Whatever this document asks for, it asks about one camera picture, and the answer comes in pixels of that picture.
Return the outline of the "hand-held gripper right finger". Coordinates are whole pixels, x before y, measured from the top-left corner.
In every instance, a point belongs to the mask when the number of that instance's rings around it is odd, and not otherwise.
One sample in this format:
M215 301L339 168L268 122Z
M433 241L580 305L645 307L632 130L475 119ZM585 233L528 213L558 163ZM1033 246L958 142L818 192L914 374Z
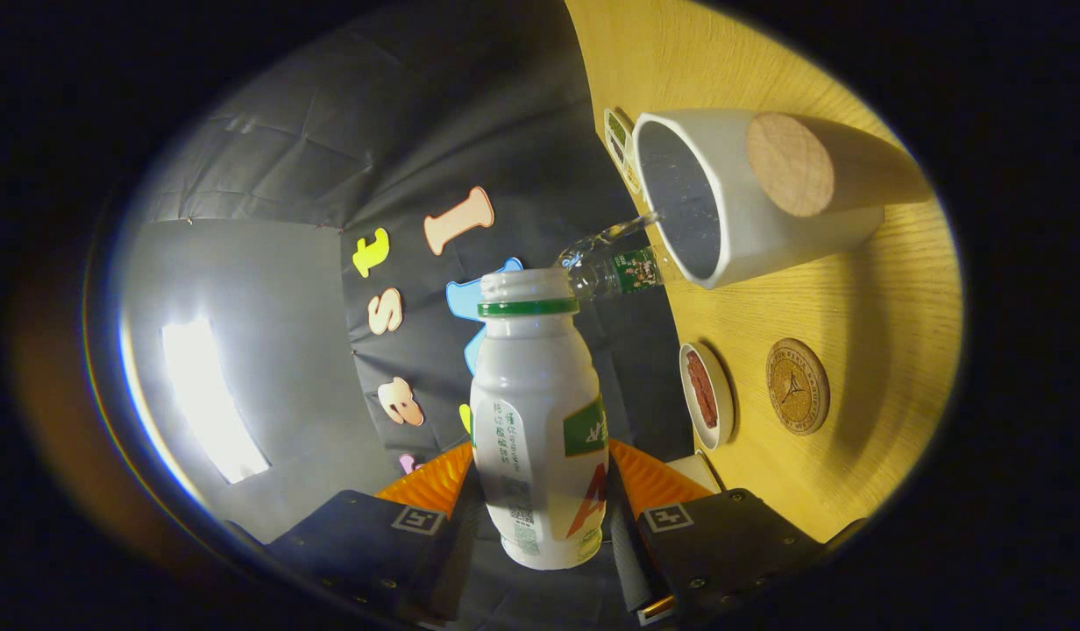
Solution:
M826 550L752 492L711 492L616 440L607 516L625 607L642 626L720 619Z

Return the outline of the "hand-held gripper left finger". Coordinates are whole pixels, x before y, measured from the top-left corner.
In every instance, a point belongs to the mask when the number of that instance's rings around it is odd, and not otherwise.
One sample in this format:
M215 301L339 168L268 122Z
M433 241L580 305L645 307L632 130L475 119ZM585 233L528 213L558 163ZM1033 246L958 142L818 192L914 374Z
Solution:
M457 618L483 511L463 443L375 495L337 493L264 549L352 606L443 626Z

